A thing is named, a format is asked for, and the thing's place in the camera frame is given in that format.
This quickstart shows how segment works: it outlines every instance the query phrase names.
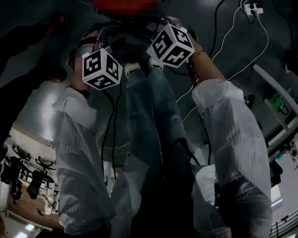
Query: white wall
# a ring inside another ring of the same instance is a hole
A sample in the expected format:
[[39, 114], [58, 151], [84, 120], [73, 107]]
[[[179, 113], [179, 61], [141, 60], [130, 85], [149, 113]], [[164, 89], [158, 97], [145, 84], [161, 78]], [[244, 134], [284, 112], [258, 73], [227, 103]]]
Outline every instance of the white wall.
[[291, 214], [298, 209], [298, 169], [288, 155], [284, 155], [277, 163], [282, 167], [281, 183], [279, 189], [283, 198], [283, 204], [273, 212], [273, 222]]

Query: dark floor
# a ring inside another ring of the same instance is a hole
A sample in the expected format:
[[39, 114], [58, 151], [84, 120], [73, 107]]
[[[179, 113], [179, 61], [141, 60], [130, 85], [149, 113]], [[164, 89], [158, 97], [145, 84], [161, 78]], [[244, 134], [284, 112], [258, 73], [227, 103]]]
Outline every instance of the dark floor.
[[[214, 39], [214, 12], [220, 1], [171, 0], [164, 12], [179, 18], [183, 23], [192, 27], [199, 37], [199, 43], [209, 52]], [[216, 52], [221, 46], [224, 34], [231, 27], [232, 17], [239, 6], [239, 1], [228, 0], [219, 9]], [[298, 40], [298, 18], [294, 13], [296, 6], [298, 6], [296, 4], [298, 0], [274, 1], [278, 9], [290, 19], [295, 39]], [[283, 87], [292, 86], [298, 96], [298, 79], [293, 74], [286, 74], [284, 71], [283, 55], [291, 45], [289, 28], [286, 21], [275, 11], [270, 0], [262, 0], [262, 2], [264, 14], [260, 18], [269, 35], [269, 46], [264, 55], [256, 62]], [[66, 68], [69, 52], [77, 45], [83, 33], [94, 22], [107, 20], [103, 16], [95, 15], [91, 7], [76, 0], [0, 0], [0, 36], [16, 26], [31, 25], [44, 20], [52, 13], [61, 11], [67, 11], [71, 15], [72, 26], [68, 36], [57, 38], [51, 36], [36, 46], [30, 47], [24, 53], [13, 57], [1, 77], [0, 87], [33, 68], [42, 53], [48, 54]], [[265, 45], [266, 35], [258, 21], [249, 25], [246, 17], [240, 11], [235, 19], [235, 28], [227, 37], [223, 51], [217, 56], [215, 63], [226, 77], [230, 77], [260, 54]], [[72, 72], [68, 70], [68, 73], [70, 78]], [[191, 87], [191, 81], [188, 77], [173, 74], [167, 68], [164, 73], [171, 83], [176, 98]], [[54, 111], [51, 105], [69, 85], [69, 78], [67, 82], [62, 84], [44, 83], [40, 89], [34, 91], [16, 123], [35, 135], [57, 143], [62, 120], [60, 119], [61, 114]], [[252, 111], [262, 124], [264, 135], [269, 135], [278, 126], [277, 121], [262, 101], [269, 94], [271, 88], [252, 70], [251, 66], [239, 74], [233, 83], [244, 90], [246, 95], [255, 94], [255, 104]], [[109, 93], [116, 98], [119, 94], [119, 88], [110, 88]], [[100, 146], [111, 112], [111, 104], [103, 93], [97, 91], [93, 92], [91, 102], [98, 109], [97, 142]], [[182, 117], [185, 117], [193, 107], [194, 103], [190, 95], [179, 102]], [[185, 120], [184, 126], [194, 147], [204, 145], [205, 137], [198, 122], [197, 111], [194, 111]], [[125, 94], [120, 101], [116, 127], [118, 129], [116, 146], [126, 144], [128, 133]], [[106, 146], [112, 146], [112, 129]], [[121, 159], [118, 156], [117, 158], [117, 163], [123, 161], [122, 156], [120, 156]]]

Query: wrist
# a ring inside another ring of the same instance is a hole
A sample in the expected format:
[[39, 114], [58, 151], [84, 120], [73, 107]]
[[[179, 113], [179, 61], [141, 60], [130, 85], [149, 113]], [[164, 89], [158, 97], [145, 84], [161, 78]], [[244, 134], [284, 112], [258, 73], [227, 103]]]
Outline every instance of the wrist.
[[204, 49], [202, 49], [202, 48], [200, 48], [200, 49], [197, 49], [192, 55], [191, 55], [191, 57], [190, 57], [190, 59], [191, 59], [191, 61], [192, 62], [195, 62], [195, 60], [200, 56], [200, 54], [202, 53], [202, 52], [204, 52], [205, 50]]

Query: white fabric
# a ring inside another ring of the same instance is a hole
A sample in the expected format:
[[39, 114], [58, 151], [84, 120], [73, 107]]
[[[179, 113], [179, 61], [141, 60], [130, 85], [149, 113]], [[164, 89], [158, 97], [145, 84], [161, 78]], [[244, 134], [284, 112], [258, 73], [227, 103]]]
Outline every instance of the white fabric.
[[95, 132], [97, 111], [91, 108], [85, 97], [73, 88], [66, 88], [53, 104], [53, 108], [68, 114], [80, 125]]
[[205, 80], [192, 91], [192, 98], [198, 107], [199, 113], [223, 99], [243, 100], [243, 91], [229, 81], [220, 79]]

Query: power strip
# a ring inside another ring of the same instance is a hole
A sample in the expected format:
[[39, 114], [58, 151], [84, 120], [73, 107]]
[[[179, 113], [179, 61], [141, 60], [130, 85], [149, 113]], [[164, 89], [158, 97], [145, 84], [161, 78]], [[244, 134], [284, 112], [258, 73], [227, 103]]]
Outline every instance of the power strip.
[[247, 16], [254, 15], [254, 12], [256, 14], [264, 13], [263, 7], [257, 2], [244, 4], [244, 10], [245, 10], [245, 13]]

